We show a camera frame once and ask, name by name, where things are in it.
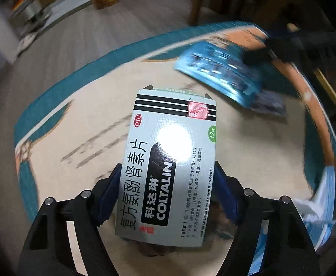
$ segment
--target wall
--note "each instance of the wall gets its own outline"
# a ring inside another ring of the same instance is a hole
[[[0,10],[0,55],[13,64],[17,58],[17,48],[20,40]]]

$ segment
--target black stripe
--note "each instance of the black stripe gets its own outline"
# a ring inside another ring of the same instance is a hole
[[[165,107],[165,108],[185,110],[185,111],[188,111],[188,109],[189,109],[188,106],[184,106],[184,105],[172,105],[172,104],[165,104],[165,103],[160,103],[160,102],[157,102],[157,101],[147,101],[147,100],[136,100],[135,104],[156,106],[156,107]]]
[[[187,116],[187,112],[180,112],[180,111],[174,111],[174,110],[169,110],[169,109],[150,108],[150,107],[137,106],[137,105],[135,105],[133,109],[134,110],[141,110],[141,111],[148,111],[148,112],[157,112],[157,113],[178,115],[178,116]]]
[[[155,101],[167,101],[169,103],[176,103],[182,105],[188,105],[189,101],[178,100],[176,98],[164,98],[162,96],[153,96],[153,95],[137,95],[136,98],[143,98],[145,100],[155,100]]]

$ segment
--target bolt head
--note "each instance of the bolt head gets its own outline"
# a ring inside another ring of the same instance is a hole
[[[281,200],[285,203],[285,204],[290,204],[291,203],[291,198],[289,198],[288,196],[282,196]]]
[[[248,197],[251,197],[252,195],[254,195],[254,191],[252,189],[244,189],[243,193],[248,196]]]
[[[54,199],[52,197],[48,197],[47,199],[45,199],[44,203],[46,205],[51,205],[53,203]]]
[[[90,190],[85,190],[81,193],[81,197],[82,198],[88,198],[91,195],[91,191]]]

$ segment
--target chair leg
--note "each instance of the chair leg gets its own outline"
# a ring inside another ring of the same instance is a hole
[[[281,10],[291,2],[292,0],[268,0],[257,11],[252,21],[262,28],[269,28]]]
[[[199,20],[200,8],[203,3],[203,0],[193,0],[192,1],[192,9],[189,17],[189,25],[196,26]]]

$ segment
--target brand logo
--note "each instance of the brand logo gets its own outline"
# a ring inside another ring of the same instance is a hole
[[[135,116],[135,120],[134,120],[133,124],[135,125],[136,128],[138,128],[140,126],[141,119],[142,119],[142,116],[141,116],[140,113]]]
[[[173,193],[176,160],[156,143],[150,150],[141,222],[168,226]]]
[[[195,101],[189,102],[188,117],[206,119],[208,117],[208,114],[209,111],[207,105]]]

